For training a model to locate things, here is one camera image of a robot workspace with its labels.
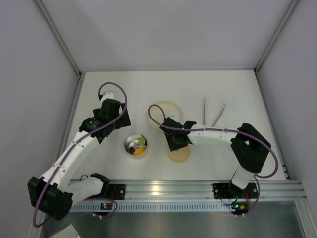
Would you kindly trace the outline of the beige round lid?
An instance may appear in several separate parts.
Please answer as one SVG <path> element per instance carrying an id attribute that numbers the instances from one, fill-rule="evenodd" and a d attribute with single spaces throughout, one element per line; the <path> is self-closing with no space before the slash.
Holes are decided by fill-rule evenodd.
<path id="1" fill-rule="evenodd" d="M 174 151 L 171 151 L 168 148 L 167 153 L 171 161 L 175 163 L 183 163 L 188 160 L 188 158 L 190 157 L 191 151 L 189 146 L 186 146 Z"/>

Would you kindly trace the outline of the steel lunch box bowl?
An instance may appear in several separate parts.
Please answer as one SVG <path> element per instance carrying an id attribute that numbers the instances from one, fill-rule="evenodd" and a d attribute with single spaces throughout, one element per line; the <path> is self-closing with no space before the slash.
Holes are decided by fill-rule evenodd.
<path id="1" fill-rule="evenodd" d="M 130 136 L 128 136 L 125 141 L 124 141 L 124 149 L 126 151 L 126 153 L 128 153 L 128 155 L 132 158 L 132 159 L 143 159 L 146 157 L 147 155 L 147 152 L 148 152 L 148 141 L 146 139 L 145 136 L 145 139 L 146 139 L 146 145 L 145 146 L 140 146 L 139 143 L 138 143 L 138 138 L 141 137 L 143 135 L 141 134 L 132 134 Z M 140 155 L 133 155 L 133 153 L 129 153 L 128 149 L 130 147 L 133 147 L 135 150 L 138 149 L 138 148 L 145 148 L 145 151 L 140 154 Z"/>

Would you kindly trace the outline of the green round food piece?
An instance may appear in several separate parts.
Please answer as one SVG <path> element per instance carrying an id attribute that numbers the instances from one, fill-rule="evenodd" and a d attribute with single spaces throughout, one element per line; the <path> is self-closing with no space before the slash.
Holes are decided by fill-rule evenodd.
<path id="1" fill-rule="evenodd" d="M 138 138 L 138 143 L 140 146 L 145 146 L 146 145 L 146 139 L 145 137 L 141 136 Z"/>

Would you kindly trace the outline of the orange fish-shaped food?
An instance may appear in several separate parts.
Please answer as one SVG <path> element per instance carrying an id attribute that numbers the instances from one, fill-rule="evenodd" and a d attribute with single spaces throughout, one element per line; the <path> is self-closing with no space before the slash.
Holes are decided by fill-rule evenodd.
<path id="1" fill-rule="evenodd" d="M 138 148 L 133 152 L 133 155 L 140 155 L 145 151 L 145 148 Z"/>

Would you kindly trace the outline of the metal serving tongs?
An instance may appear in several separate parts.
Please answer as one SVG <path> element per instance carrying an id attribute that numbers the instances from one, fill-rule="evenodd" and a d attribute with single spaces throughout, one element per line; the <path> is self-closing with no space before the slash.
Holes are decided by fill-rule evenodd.
<path id="1" fill-rule="evenodd" d="M 203 106 L 203 125 L 215 127 L 225 108 L 225 102 L 212 99 L 209 95 L 205 95 Z"/>

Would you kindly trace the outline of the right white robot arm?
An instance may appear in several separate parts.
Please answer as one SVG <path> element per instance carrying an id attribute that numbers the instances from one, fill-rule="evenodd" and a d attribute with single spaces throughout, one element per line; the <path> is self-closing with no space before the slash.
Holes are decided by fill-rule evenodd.
<path id="1" fill-rule="evenodd" d="M 262 171 L 271 151 L 271 144 L 248 123 L 230 130 L 206 127 L 194 121 L 180 124 L 172 118 L 165 118 L 159 128 L 164 132 L 171 152 L 189 144 L 205 144 L 232 153 L 239 166 L 227 184 L 226 192 L 234 197 L 244 193 L 254 175 Z"/>

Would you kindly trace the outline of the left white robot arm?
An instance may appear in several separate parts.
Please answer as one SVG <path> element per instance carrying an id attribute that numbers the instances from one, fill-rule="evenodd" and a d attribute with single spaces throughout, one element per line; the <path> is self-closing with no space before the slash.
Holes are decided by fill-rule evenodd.
<path id="1" fill-rule="evenodd" d="M 109 198 L 109 179 L 93 173 L 70 184 L 86 157 L 114 130 L 131 125 L 127 106 L 114 99 L 104 99 L 94 116 L 84 120 L 75 138 L 61 157 L 39 178 L 28 181 L 31 204 L 56 220 L 63 219 L 71 207 L 86 198 Z"/>

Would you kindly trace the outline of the left aluminium frame post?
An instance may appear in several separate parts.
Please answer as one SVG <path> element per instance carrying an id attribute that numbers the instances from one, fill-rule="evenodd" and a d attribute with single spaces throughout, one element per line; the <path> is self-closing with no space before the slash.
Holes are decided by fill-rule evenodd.
<path id="1" fill-rule="evenodd" d="M 49 11 L 47 10 L 46 6 L 44 5 L 44 2 L 42 0 L 33 0 L 33 3 L 35 4 L 36 8 L 38 9 L 40 15 L 43 17 L 45 23 L 47 24 L 49 30 L 51 31 L 53 37 L 55 38 L 57 44 L 61 48 L 64 56 L 70 63 L 73 71 L 77 75 L 78 78 L 82 76 L 82 72 L 80 71 L 79 67 L 77 66 L 77 63 L 75 62 L 70 50 L 68 49 L 62 35 L 60 34 L 57 26 L 55 25 Z"/>

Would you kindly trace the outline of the aluminium frame post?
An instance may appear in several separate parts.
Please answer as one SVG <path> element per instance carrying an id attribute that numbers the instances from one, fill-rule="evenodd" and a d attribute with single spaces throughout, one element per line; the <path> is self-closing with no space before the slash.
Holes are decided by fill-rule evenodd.
<path id="1" fill-rule="evenodd" d="M 57 26 L 55 25 L 49 11 L 47 10 L 46 6 L 44 5 L 44 2 L 42 0 L 33 0 L 33 3 L 35 4 L 36 8 L 38 9 L 40 15 L 43 17 L 45 23 L 47 24 L 49 30 L 51 31 L 53 37 L 55 38 L 57 44 L 61 48 L 64 56 L 70 63 L 73 71 L 77 75 L 78 78 L 82 76 L 82 72 L 80 71 L 79 67 L 77 66 L 77 63 L 75 62 L 70 50 L 68 49 L 62 35 L 60 34 Z"/>
<path id="2" fill-rule="evenodd" d="M 296 8 L 301 3 L 301 0 L 291 0 L 290 4 L 288 5 L 286 11 L 283 13 L 281 20 L 279 21 L 279 24 L 277 25 L 272 37 L 270 38 L 267 46 L 264 49 L 264 52 L 262 53 L 256 67 L 254 68 L 254 73 L 257 76 L 258 72 L 262 68 L 265 60 L 269 56 L 270 52 L 273 50 L 274 45 L 277 43 L 279 37 L 281 36 L 283 30 L 285 29 L 286 25 L 290 21 L 292 15 L 294 14 Z"/>

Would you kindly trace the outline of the right black base bracket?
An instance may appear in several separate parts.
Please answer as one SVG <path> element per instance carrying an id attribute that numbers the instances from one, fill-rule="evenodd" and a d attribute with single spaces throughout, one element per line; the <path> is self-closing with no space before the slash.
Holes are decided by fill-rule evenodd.
<path id="1" fill-rule="evenodd" d="M 215 199 L 232 199 L 234 195 L 231 193 L 229 189 L 229 183 L 213 183 L 213 194 Z"/>

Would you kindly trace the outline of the black base bracket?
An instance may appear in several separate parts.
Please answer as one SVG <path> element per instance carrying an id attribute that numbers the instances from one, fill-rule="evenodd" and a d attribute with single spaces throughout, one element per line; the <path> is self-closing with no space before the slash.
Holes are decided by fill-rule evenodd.
<path id="1" fill-rule="evenodd" d="M 111 184 L 109 187 L 108 197 L 112 200 L 124 200 L 125 192 L 125 184 Z"/>
<path id="2" fill-rule="evenodd" d="M 234 195 L 231 193 L 229 189 L 229 183 L 213 183 L 213 194 L 215 199 L 232 199 Z"/>

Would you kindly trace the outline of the left black base bracket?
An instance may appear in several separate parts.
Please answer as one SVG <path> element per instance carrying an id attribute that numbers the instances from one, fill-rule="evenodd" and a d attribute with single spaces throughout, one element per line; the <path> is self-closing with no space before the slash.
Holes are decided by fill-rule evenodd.
<path id="1" fill-rule="evenodd" d="M 125 184 L 111 184 L 109 187 L 108 197 L 112 200 L 124 200 L 125 192 Z"/>

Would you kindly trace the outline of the aluminium mounting rail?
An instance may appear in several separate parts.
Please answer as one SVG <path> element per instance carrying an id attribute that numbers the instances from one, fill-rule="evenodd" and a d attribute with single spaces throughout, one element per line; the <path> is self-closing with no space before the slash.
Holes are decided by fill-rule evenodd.
<path id="1" fill-rule="evenodd" d="M 225 181 L 158 181 L 112 180 L 110 184 L 125 184 L 125 201 L 218 201 L 213 183 Z M 245 189 L 251 200 L 260 194 L 260 201 L 295 201 L 307 198 L 299 181 L 252 181 Z"/>

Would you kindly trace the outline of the right aluminium frame post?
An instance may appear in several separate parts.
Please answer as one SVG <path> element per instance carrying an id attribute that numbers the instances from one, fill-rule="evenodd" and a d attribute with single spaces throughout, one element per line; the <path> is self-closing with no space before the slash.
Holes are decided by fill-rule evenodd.
<path id="1" fill-rule="evenodd" d="M 294 14 L 296 8 L 301 3 L 301 0 L 291 0 L 290 4 L 288 5 L 286 11 L 283 13 L 281 20 L 279 21 L 279 24 L 277 25 L 272 37 L 270 38 L 267 46 L 264 49 L 264 52 L 262 53 L 256 67 L 254 68 L 254 73 L 257 76 L 258 72 L 262 68 L 265 60 L 269 56 L 270 52 L 273 50 L 274 45 L 277 43 L 279 37 L 281 36 L 283 30 L 285 29 L 286 25 L 290 21 L 292 15 Z"/>

